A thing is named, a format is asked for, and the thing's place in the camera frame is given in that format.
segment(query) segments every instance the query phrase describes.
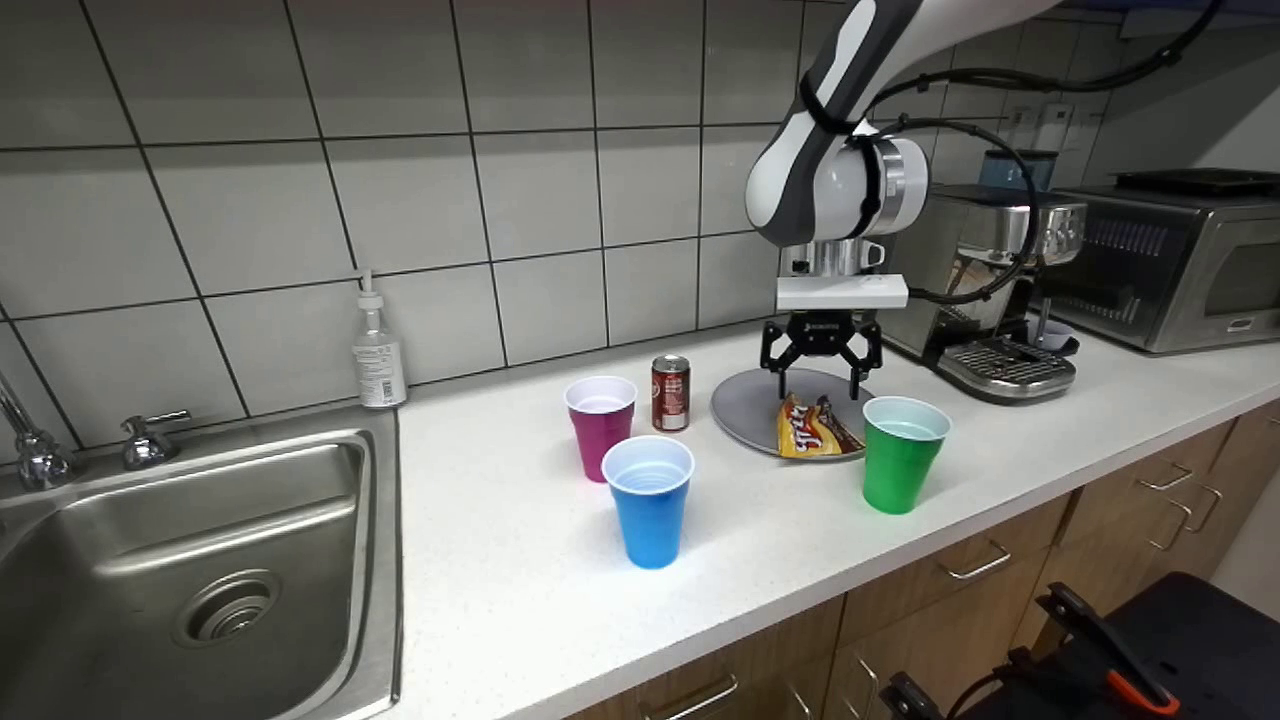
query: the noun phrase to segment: can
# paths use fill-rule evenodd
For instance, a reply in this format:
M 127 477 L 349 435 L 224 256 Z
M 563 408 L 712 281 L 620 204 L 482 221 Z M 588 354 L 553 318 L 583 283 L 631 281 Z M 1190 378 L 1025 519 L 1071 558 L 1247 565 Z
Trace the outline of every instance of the can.
M 652 427 L 657 433 L 688 427 L 688 359 L 686 357 L 652 359 Z

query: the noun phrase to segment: coffee machine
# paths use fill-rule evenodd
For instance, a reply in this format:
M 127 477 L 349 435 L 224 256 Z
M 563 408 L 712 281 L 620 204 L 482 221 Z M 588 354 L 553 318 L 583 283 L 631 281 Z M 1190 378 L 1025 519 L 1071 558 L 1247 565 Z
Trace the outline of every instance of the coffee machine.
M 1021 265 L 1032 207 L 1025 197 L 994 189 L 936 189 L 919 221 L 888 242 L 885 268 L 914 290 L 959 295 Z M 1083 204 L 1041 197 L 1038 256 L 1025 273 L 974 304 L 914 301 L 882 318 L 882 334 L 905 357 L 929 364 L 956 390 L 995 404 L 1038 404 L 1066 395 L 1078 380 L 1078 339 L 1051 326 L 1051 295 L 1038 283 L 1041 268 L 1078 262 L 1083 243 Z

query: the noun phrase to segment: sink drain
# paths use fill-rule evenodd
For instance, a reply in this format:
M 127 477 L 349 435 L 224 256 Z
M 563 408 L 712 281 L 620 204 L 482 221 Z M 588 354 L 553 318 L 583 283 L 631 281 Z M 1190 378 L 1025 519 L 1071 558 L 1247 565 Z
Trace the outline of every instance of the sink drain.
M 233 574 L 196 591 L 183 612 L 187 640 L 224 640 L 256 627 L 277 606 L 279 582 L 263 568 Z

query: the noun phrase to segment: soap dispenser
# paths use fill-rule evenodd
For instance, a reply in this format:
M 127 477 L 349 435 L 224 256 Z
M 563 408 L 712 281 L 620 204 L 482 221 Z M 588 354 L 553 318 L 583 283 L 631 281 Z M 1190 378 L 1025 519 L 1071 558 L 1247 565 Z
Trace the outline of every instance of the soap dispenser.
M 353 343 L 359 404 L 396 408 L 404 404 L 404 359 L 399 339 L 384 326 L 384 295 L 374 293 L 374 273 L 359 273 L 359 338 Z

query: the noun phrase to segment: white countertop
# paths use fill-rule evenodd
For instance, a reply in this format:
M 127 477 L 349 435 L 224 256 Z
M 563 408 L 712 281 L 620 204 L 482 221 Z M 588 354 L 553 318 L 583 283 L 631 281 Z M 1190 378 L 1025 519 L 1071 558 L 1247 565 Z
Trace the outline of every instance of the white countertop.
M 1280 343 L 1150 359 L 1083 339 L 1078 390 L 1032 408 L 970 399 L 888 354 L 869 390 L 931 399 L 956 433 L 919 510 L 882 516 L 862 463 L 775 463 L 715 427 L 709 395 L 756 368 L 756 343 L 693 338 L 418 393 L 399 413 L 404 691 L 389 717 L 588 708 L 1280 395 Z M 693 359 L 679 442 L 702 474 L 679 559 L 642 574 L 608 489 L 579 477 L 563 390 L 583 374 L 648 390 L 657 354 Z

